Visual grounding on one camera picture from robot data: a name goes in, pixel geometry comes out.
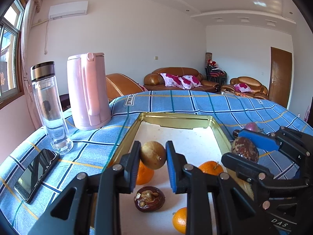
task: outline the smartphone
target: smartphone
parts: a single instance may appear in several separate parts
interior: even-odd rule
[[[30,203],[41,181],[59,159],[60,154],[43,149],[28,165],[16,182],[14,189],[26,203]]]

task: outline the pink curtain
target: pink curtain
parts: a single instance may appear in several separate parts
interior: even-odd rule
[[[29,82],[27,73],[30,73],[30,66],[27,64],[27,43],[29,32],[32,26],[32,22],[35,13],[40,10],[42,0],[28,0],[24,11],[23,23],[22,23],[22,36],[21,36],[21,57],[22,57],[22,73],[24,78],[24,92],[29,110],[30,117],[36,129],[42,126],[36,104],[34,101],[34,95],[32,93],[31,82]]]

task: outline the white air conditioner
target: white air conditioner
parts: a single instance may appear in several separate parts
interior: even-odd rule
[[[49,20],[87,14],[88,1],[70,2],[54,5],[49,10]]]

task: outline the window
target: window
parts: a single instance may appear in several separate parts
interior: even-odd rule
[[[0,103],[19,92],[17,46],[23,12],[15,0],[0,22]]]

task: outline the brown leather sofa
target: brown leather sofa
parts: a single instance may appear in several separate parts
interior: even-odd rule
[[[256,98],[256,99],[265,99],[265,100],[269,99],[269,97],[267,96],[267,93],[268,93],[267,87],[262,85],[259,81],[251,77],[233,78],[230,80],[230,85],[223,85],[221,90],[236,93],[234,85],[240,84],[240,83],[247,84],[253,91],[252,93],[244,93],[246,96]]]
[[[196,69],[193,68],[184,68],[184,67],[166,67],[159,68],[152,73],[148,74],[144,78],[144,87],[148,90],[183,90],[175,86],[165,86],[164,79],[160,73],[169,73],[175,76],[185,76],[185,75],[194,75],[201,82],[199,87],[192,88],[192,91],[204,91],[216,93],[219,90],[219,84],[216,82],[211,82],[203,80],[203,76]]]
[[[120,73],[106,75],[106,91],[109,101],[120,96],[144,92],[135,81]]]

